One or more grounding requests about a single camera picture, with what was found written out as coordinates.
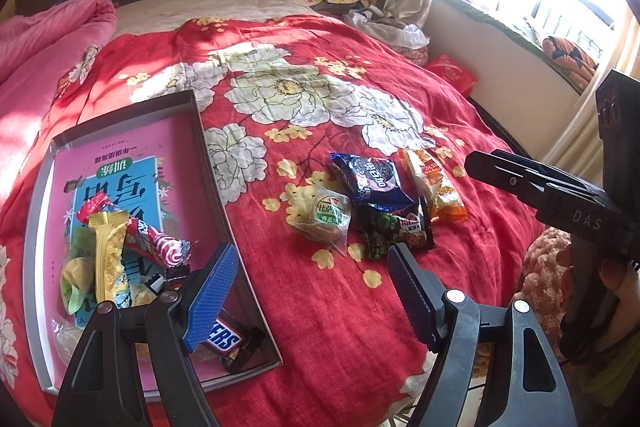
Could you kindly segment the person's right hand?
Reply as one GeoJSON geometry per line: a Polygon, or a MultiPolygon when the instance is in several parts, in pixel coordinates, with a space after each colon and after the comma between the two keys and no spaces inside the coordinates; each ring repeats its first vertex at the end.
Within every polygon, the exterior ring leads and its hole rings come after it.
{"type": "MultiPolygon", "coordinates": [[[[575,292],[574,262],[572,245],[559,251],[556,262],[564,268],[561,279],[562,300],[561,307],[567,308],[570,298],[575,292]]],[[[605,259],[599,269],[600,280],[604,287],[611,291],[622,303],[638,300],[638,274],[630,265],[621,261],[605,259]]]]}

